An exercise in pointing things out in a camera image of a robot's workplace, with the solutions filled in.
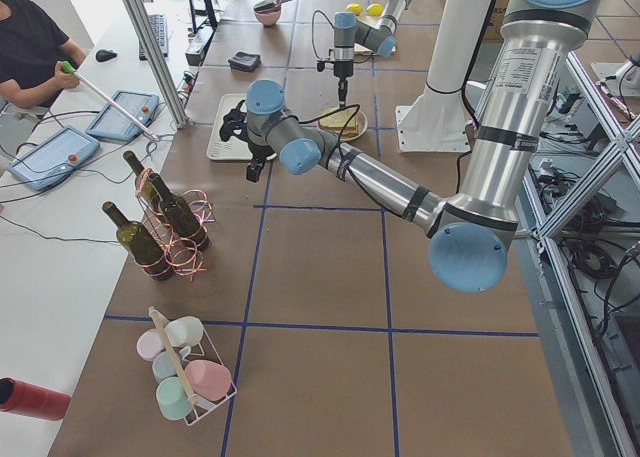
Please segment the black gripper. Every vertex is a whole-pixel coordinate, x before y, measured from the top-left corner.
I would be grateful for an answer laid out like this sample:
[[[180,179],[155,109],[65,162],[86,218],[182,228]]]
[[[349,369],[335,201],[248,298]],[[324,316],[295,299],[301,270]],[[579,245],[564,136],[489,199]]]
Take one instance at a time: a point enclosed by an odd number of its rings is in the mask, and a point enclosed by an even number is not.
[[[328,64],[333,65],[333,75],[338,77],[338,103],[339,109],[346,107],[347,80],[354,73],[354,50],[352,48],[333,48],[329,50],[329,56],[316,60],[316,69],[322,72]]]
[[[257,181],[264,169],[264,162],[273,160],[276,157],[276,153],[268,146],[260,146],[251,141],[247,130],[247,113],[242,111],[243,105],[244,101],[239,101],[223,116],[219,137],[223,142],[229,142],[232,137],[235,137],[247,145],[251,153],[251,161],[246,168],[246,179],[248,181]]]

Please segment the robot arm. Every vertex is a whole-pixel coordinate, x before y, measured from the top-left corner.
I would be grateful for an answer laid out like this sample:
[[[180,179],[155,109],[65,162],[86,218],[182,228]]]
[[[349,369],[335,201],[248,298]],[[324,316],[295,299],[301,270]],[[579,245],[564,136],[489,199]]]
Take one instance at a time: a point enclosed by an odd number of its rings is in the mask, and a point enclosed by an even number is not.
[[[518,226],[516,195],[571,51],[588,37],[600,0],[509,0],[503,47],[485,93],[473,142],[465,135],[462,94],[474,46],[482,39],[493,0],[446,0],[424,92],[396,110],[404,152],[469,152],[461,187],[442,198],[359,149],[333,130],[304,127],[286,107],[283,88],[252,83],[231,110],[222,140],[244,141],[252,158],[246,177],[257,181],[277,156],[292,174],[322,166],[360,187],[373,201],[421,227],[431,243],[435,276],[463,292],[493,287],[507,267]]]
[[[348,79],[354,72],[355,45],[374,55],[389,57],[397,39],[395,32],[399,19],[412,0],[387,0],[380,17],[374,24],[358,19],[349,11],[337,12],[333,22],[333,74],[338,78],[339,108],[346,107]]]

